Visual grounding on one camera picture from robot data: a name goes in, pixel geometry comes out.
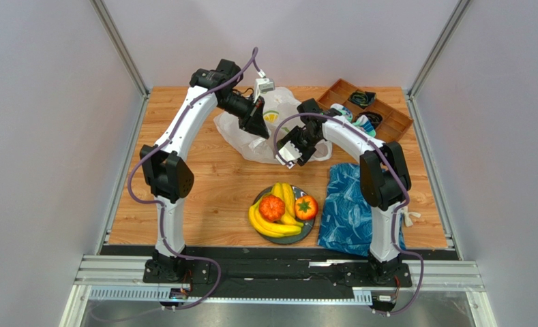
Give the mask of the white plastic bag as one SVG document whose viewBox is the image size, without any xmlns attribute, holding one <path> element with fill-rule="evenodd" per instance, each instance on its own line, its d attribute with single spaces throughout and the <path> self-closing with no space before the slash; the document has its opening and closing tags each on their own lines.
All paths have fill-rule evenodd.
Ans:
<svg viewBox="0 0 538 327">
<path fill-rule="evenodd" d="M 297 113 L 297 106 L 301 102 L 295 98 L 291 90 L 285 87 L 278 87 L 264 94 L 263 97 L 265 99 L 263 118 L 269 129 L 268 139 L 243 131 L 239 128 L 237 117 L 226 112 L 216 116 L 213 121 L 223 139 L 244 159 L 263 164 L 277 164 L 273 133 L 285 118 Z"/>
</svg>

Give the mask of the orange fake bell pepper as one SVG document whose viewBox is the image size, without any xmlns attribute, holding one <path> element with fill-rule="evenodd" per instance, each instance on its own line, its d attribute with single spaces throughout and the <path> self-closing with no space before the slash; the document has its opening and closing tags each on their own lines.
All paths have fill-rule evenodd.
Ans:
<svg viewBox="0 0 538 327">
<path fill-rule="evenodd" d="M 260 200 L 258 210 L 263 219 L 275 222 L 286 213 L 286 205 L 279 197 L 267 195 Z"/>
</svg>

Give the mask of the yellow fake banana bunch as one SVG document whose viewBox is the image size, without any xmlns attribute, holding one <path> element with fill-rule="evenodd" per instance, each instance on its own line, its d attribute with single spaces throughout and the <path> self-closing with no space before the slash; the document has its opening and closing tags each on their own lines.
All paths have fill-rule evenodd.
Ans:
<svg viewBox="0 0 538 327">
<path fill-rule="evenodd" d="M 263 236 L 272 238 L 284 238 L 288 236 L 296 236 L 301 233 L 302 227 L 296 225 L 286 225 L 280 220 L 275 222 L 268 222 L 262 218 L 258 210 L 259 201 L 255 202 L 248 210 L 248 219 L 251 226 Z"/>
</svg>

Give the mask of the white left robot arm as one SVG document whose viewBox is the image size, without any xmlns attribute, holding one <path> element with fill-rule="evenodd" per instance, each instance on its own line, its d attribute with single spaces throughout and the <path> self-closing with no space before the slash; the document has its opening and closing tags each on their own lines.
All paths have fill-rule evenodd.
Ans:
<svg viewBox="0 0 538 327">
<path fill-rule="evenodd" d="M 192 143 L 215 108 L 237 117 L 239 129 L 269 138 L 263 118 L 263 93 L 275 83 L 258 69 L 253 93 L 246 97 L 235 90 L 244 70 L 235 62 L 222 59 L 215 69 L 196 70 L 176 117 L 153 146 L 140 150 L 140 164 L 158 210 L 158 240 L 146 269 L 177 280 L 186 270 L 183 238 L 184 200 L 194 185 L 194 173 L 186 162 Z"/>
</svg>

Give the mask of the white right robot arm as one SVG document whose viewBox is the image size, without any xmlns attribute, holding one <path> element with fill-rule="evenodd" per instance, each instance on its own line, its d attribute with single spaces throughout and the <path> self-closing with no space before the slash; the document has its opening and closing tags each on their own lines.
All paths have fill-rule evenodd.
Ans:
<svg viewBox="0 0 538 327">
<path fill-rule="evenodd" d="M 313 156 L 319 142 L 329 141 L 357 161 L 361 195 L 372 209 L 368 262 L 378 276 L 395 272 L 402 263 L 399 230 L 411 189 L 402 147 L 396 141 L 383 142 L 369 136 L 342 111 L 322 110 L 315 99 L 298 105 L 292 117 L 301 119 L 302 124 L 274 141 L 276 158 L 289 168 L 302 166 Z"/>
</svg>

